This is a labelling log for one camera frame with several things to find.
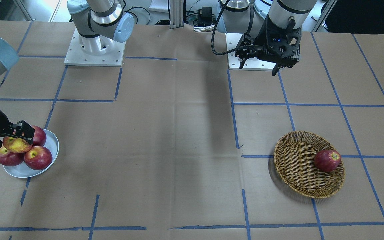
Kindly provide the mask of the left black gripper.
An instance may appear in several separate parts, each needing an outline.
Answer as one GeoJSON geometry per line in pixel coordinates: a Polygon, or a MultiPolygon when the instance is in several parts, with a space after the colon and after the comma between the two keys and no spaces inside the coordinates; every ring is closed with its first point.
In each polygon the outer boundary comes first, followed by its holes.
{"type": "Polygon", "coordinates": [[[280,68],[291,68],[297,64],[300,60],[301,28],[294,29],[295,17],[288,17],[286,24],[279,27],[270,17],[266,17],[256,37],[243,33],[236,47],[239,69],[242,70],[246,61],[254,57],[275,63],[272,76],[276,76],[280,68]]]}

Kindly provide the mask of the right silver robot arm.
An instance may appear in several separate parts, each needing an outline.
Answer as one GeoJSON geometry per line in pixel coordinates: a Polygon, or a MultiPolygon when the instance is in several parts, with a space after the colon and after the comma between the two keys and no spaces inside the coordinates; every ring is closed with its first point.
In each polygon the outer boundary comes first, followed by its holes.
{"type": "MultiPolygon", "coordinates": [[[[132,34],[134,18],[124,12],[117,0],[69,0],[67,7],[76,29],[84,39],[105,37],[111,42],[123,43],[132,34]]],[[[0,38],[0,76],[19,61],[15,49],[0,38]]],[[[2,137],[23,140],[31,145],[35,130],[25,121],[11,123],[0,111],[0,146],[2,137]]]]}

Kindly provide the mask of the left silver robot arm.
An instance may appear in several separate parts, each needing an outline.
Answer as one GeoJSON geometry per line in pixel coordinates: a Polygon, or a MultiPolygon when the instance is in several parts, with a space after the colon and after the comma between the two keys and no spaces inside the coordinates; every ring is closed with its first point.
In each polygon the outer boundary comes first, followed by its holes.
{"type": "Polygon", "coordinates": [[[316,4],[315,0],[220,0],[218,16],[212,31],[238,33],[241,38],[231,50],[218,52],[211,40],[215,55],[234,53],[242,69],[248,59],[274,63],[272,75],[281,68],[291,68],[300,61],[302,24],[316,4]]]}

